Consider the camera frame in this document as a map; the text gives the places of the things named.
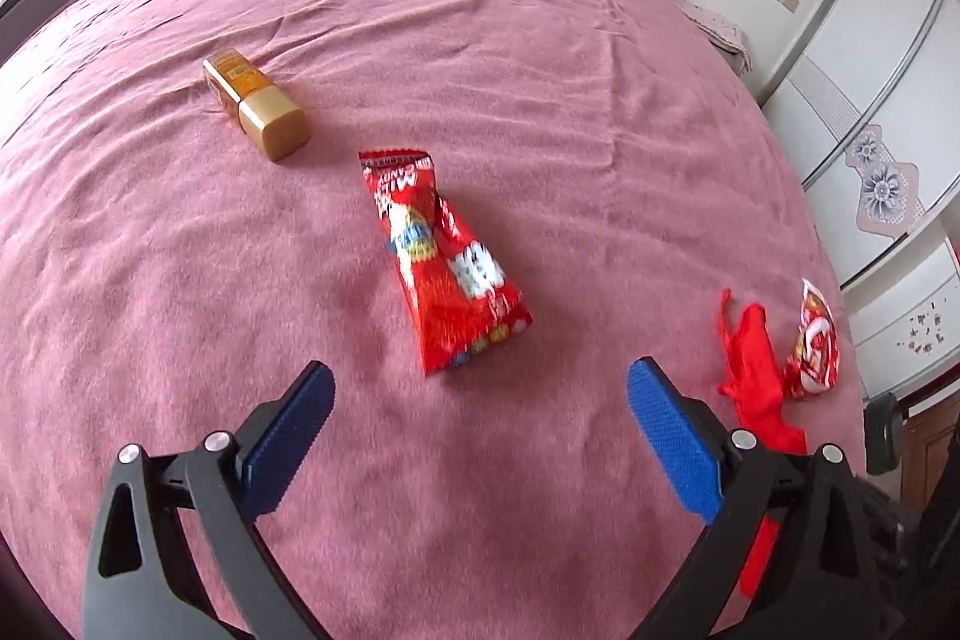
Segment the red knotted cloth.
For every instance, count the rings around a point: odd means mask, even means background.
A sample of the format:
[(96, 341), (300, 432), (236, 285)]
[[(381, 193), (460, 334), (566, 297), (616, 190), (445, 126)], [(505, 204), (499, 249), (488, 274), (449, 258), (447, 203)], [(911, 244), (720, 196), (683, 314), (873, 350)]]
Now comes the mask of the red knotted cloth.
[(752, 432), (771, 452), (807, 455), (807, 440), (799, 427), (789, 425), (782, 415), (784, 378), (766, 331), (766, 310), (748, 304), (736, 328), (729, 328), (727, 310), (731, 289), (721, 292), (718, 330), (726, 356), (726, 375), (718, 386), (736, 409), (737, 422)]

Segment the pink bed sheet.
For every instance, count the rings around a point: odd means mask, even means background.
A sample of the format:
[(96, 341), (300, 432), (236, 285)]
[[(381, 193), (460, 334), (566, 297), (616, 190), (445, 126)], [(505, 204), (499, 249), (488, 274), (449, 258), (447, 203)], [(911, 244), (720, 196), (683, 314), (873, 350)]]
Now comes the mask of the pink bed sheet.
[(76, 0), (2, 70), (2, 531), (82, 623), (119, 448), (311, 360), (263, 537), (340, 638), (622, 638), (700, 525), (625, 399), (719, 394), (838, 298), (752, 94), (672, 0)]

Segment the small gold box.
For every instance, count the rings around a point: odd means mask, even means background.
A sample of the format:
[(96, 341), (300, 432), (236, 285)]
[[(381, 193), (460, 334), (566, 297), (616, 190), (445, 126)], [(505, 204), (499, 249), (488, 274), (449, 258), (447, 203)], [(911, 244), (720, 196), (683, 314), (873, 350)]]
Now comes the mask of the small gold box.
[(224, 112), (263, 156), (278, 163), (311, 138), (306, 113), (235, 50), (205, 58), (203, 78)]

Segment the white sliding wardrobe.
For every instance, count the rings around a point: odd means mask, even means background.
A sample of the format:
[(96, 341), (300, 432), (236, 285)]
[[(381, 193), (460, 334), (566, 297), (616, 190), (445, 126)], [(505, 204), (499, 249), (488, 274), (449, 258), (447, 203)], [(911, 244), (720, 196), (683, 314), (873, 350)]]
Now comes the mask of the white sliding wardrobe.
[(958, 357), (958, 0), (827, 0), (763, 112), (841, 284), (862, 393)]

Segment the dark green stool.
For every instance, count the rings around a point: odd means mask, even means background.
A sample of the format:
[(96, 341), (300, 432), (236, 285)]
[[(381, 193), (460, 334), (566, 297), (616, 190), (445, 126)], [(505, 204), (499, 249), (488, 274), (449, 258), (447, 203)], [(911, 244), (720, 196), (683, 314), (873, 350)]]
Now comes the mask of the dark green stool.
[(864, 408), (864, 445), (869, 476), (882, 476), (900, 466), (905, 409), (895, 393), (872, 398)]

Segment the red candy wrapper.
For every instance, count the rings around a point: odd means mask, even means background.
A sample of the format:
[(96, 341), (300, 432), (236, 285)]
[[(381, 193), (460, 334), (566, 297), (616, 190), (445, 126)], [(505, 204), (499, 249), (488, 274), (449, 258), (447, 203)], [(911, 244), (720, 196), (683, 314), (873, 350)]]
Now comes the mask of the red candy wrapper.
[(358, 154), (428, 375), (467, 364), (532, 325), (523, 292), (436, 185), (423, 149)]

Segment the brown wooden door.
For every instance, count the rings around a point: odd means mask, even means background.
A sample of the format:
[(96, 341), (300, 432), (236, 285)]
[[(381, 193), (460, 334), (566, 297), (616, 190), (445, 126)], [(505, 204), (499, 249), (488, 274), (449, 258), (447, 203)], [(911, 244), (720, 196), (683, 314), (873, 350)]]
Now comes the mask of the brown wooden door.
[(923, 512), (946, 468), (958, 419), (958, 386), (944, 388), (910, 409), (901, 455), (901, 502)]

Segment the red white snack bag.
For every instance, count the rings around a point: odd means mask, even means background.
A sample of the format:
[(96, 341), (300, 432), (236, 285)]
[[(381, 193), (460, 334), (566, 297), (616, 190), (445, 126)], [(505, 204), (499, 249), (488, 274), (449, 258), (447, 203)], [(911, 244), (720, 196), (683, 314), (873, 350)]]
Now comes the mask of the red white snack bag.
[(804, 280), (796, 341), (784, 367), (784, 388), (791, 398), (812, 398), (833, 390), (838, 376), (835, 317), (822, 291)]

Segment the pink cloth on nightstand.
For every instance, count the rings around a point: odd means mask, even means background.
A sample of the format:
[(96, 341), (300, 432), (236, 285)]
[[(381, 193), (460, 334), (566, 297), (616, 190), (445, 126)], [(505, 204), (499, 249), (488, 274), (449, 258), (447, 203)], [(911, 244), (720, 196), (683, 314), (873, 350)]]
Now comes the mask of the pink cloth on nightstand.
[(724, 18), (722, 14), (698, 7), (685, 0), (674, 0), (674, 3), (711, 42), (711, 46), (719, 50), (727, 65), (737, 76), (743, 76), (752, 71), (754, 64), (748, 48), (747, 35), (736, 23)]

